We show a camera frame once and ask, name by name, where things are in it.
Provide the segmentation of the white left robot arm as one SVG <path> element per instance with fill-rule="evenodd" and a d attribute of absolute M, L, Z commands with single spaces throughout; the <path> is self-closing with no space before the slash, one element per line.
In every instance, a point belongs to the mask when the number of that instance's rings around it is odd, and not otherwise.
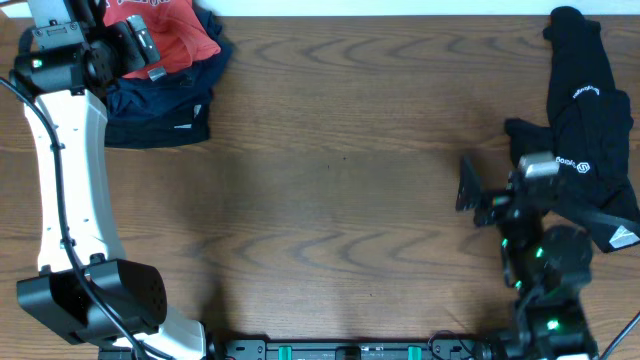
<path fill-rule="evenodd" d="M 167 300 L 153 266 L 128 259 L 105 165 L 107 87 L 157 61 L 142 17 L 36 12 L 36 50 L 22 49 L 4 85 L 34 138 L 43 230 L 38 273 L 16 285 L 20 307 L 72 345 L 107 359 L 203 359 L 205 328 Z"/>

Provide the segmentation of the red graphic t-shirt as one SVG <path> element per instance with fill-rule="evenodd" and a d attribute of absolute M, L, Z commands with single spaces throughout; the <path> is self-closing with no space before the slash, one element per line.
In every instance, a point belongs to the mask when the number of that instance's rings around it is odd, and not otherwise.
<path fill-rule="evenodd" d="M 192 0 L 107 0 L 106 25 L 124 21 L 131 15 L 144 20 L 157 46 L 160 60 L 124 75 L 126 79 L 148 79 L 157 67 L 176 73 L 221 52 L 196 16 Z"/>

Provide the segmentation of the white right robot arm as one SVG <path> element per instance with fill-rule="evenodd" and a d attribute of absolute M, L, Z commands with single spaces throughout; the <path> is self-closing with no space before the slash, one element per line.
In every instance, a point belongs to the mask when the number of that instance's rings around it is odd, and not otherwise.
<path fill-rule="evenodd" d="M 469 157 L 459 163 L 455 208 L 473 211 L 477 227 L 501 236 L 504 282 L 517 291 L 511 325 L 475 343 L 474 359 L 596 359 L 580 301 L 590 284 L 593 257 L 585 231 L 571 225 L 545 227 L 559 203 L 559 165 L 548 153 L 524 157 L 502 189 L 487 190 Z"/>

